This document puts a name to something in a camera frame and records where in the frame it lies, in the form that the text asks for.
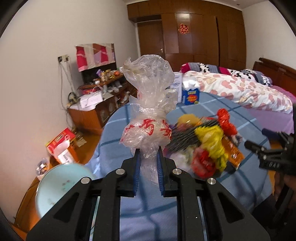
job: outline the plastic wrap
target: plastic wrap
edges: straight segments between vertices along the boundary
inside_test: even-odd
[[[156,154],[158,147],[170,143],[172,130],[166,114],[176,108],[178,92],[167,89],[175,79],[169,63],[158,55],[143,55],[123,65],[126,79],[138,89],[138,98],[130,96],[131,121],[124,129],[121,143],[134,153],[141,149],[142,173],[158,182]]]

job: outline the blue checkered tablecloth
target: blue checkered tablecloth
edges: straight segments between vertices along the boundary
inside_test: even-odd
[[[237,127],[244,141],[249,139],[267,148],[269,142],[261,134],[256,118],[245,108],[223,97],[200,93],[200,103],[196,105],[178,104],[176,110],[167,114],[170,124],[187,113],[198,117],[216,116],[217,110],[229,111],[230,121]],[[120,168],[122,161],[131,158],[129,148],[119,144],[125,126],[130,122],[129,104],[118,109],[109,119],[102,133],[100,143],[86,164],[93,173],[102,178],[114,169]],[[259,160],[241,143],[239,149],[245,159],[234,172],[223,172],[219,182],[249,211],[264,201],[271,193],[271,183],[266,170],[259,169]],[[140,175],[139,189],[135,198],[122,198],[120,210],[120,240],[161,240],[175,241],[177,238],[176,199],[163,198],[159,187]]]

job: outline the plastic bag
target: plastic bag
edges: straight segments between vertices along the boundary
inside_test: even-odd
[[[202,147],[209,152],[209,157],[216,160],[217,169],[222,172],[228,160],[228,154],[222,145],[223,130],[219,126],[197,127],[194,132],[202,142]]]
[[[172,130],[166,114],[176,108],[178,92],[167,89],[175,79],[169,63],[158,55],[143,55],[123,65],[128,82],[138,89],[138,98],[130,96],[131,122],[123,131],[120,142],[134,153],[140,148],[142,173],[158,182],[156,155],[170,143]]]

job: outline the pink bedsheet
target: pink bedsheet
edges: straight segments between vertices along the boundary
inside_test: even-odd
[[[296,103],[296,97],[290,92],[275,85],[271,87],[288,96],[292,103]],[[288,134],[294,133],[293,112],[290,114],[285,114],[253,109],[248,109],[248,111],[257,119],[263,128],[270,129],[272,131],[283,131]]]

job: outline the wardrobe door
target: wardrobe door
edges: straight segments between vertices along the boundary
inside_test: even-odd
[[[246,33],[242,12],[236,9],[229,11],[229,14],[218,17],[220,66],[242,70],[246,67]]]
[[[219,41],[215,16],[190,14],[194,62],[219,65]]]
[[[161,15],[165,53],[179,53],[178,26],[174,13]]]
[[[188,27],[188,33],[182,34],[178,31],[179,51],[180,53],[192,54],[192,28],[190,24],[189,13],[176,13],[177,26],[180,28],[181,24]]]

